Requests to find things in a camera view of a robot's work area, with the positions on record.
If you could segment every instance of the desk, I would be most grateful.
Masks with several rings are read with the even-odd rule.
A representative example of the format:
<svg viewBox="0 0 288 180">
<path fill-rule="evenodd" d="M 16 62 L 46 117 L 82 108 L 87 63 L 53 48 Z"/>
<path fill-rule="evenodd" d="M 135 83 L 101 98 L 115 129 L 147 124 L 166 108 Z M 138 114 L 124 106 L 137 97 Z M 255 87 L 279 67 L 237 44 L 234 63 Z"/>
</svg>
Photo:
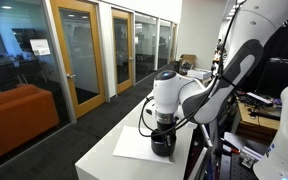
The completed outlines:
<svg viewBox="0 0 288 180">
<path fill-rule="evenodd" d="M 183 127 L 176 132 L 177 142 L 173 153 L 174 164 L 112 155 L 123 126 L 137 127 L 143 103 L 144 100 L 76 162 L 75 167 L 80 180 L 183 179 L 193 129 Z M 148 118 L 148 116 L 144 116 L 144 118 L 149 126 L 156 127 L 154 118 Z"/>
<path fill-rule="evenodd" d="M 238 119 L 235 120 L 235 123 L 239 122 L 239 124 L 236 134 L 269 145 L 279 128 L 280 122 L 264 117 L 253 119 L 249 115 L 248 108 L 243 103 L 238 102 L 239 114 L 236 117 Z"/>
<path fill-rule="evenodd" d="M 259 154 L 264 154 L 267 150 L 267 146 L 254 142 L 252 140 L 244 139 L 228 132 L 225 132 L 224 138 L 240 149 L 246 146 L 258 152 Z M 222 155 L 219 180 L 231 179 L 231 167 L 231 156 Z"/>
</svg>

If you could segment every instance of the glass wall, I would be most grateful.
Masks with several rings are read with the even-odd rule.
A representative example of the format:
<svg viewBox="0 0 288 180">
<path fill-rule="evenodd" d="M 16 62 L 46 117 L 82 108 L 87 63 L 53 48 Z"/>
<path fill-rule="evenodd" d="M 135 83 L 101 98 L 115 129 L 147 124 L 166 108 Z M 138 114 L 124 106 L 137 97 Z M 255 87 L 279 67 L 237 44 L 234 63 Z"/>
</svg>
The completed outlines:
<svg viewBox="0 0 288 180">
<path fill-rule="evenodd" d="M 158 48 L 158 69 L 168 64 L 171 48 L 171 23 L 161 20 Z"/>
<path fill-rule="evenodd" d="M 49 49 L 33 51 L 32 47 L 35 46 L 31 44 L 32 39 L 37 43 L 36 46 L 39 47 L 42 42 L 43 45 L 48 44 Z M 27 105 L 22 104 L 9 111 L 11 114 L 8 114 L 8 111 L 0 111 L 0 114 L 5 113 L 4 115 L 7 117 L 5 122 L 0 119 L 0 128 L 9 127 L 1 130 L 4 135 L 0 135 L 0 163 L 7 161 L 70 122 L 41 0 L 0 1 L 0 93 L 17 89 L 16 86 L 20 83 L 33 84 L 41 90 L 46 90 L 52 94 L 52 98 L 40 101 L 40 103 L 31 101 Z M 52 106 L 48 106 L 48 103 L 55 104 L 53 113 L 58 115 L 59 123 L 56 121 L 55 124 L 52 124 L 49 122 L 51 120 L 34 122 L 33 118 L 30 118 L 30 114 L 45 107 L 47 107 L 46 109 L 52 108 Z M 30 112 L 24 111 L 26 106 L 31 106 Z M 46 116 L 51 119 L 46 111 L 40 112 L 39 115 L 41 118 Z M 3 144 L 4 138 L 11 138 L 6 134 L 14 135 L 12 138 L 16 139 L 14 141 L 18 140 L 18 144 Z"/>
<path fill-rule="evenodd" d="M 156 44 L 156 18 L 135 15 L 135 65 L 136 82 L 154 70 Z"/>
</svg>

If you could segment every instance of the floor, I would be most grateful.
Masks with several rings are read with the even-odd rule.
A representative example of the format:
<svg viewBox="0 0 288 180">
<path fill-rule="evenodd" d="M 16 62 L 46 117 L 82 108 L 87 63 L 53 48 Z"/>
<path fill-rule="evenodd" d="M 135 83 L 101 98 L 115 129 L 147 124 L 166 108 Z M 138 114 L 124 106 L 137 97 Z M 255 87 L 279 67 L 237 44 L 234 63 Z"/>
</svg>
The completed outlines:
<svg viewBox="0 0 288 180">
<path fill-rule="evenodd" d="M 162 70 L 173 69 L 167 65 Z M 60 132 L 0 166 L 3 180 L 77 180 L 75 163 L 126 116 L 153 87 L 161 70 L 112 97 Z"/>
</svg>

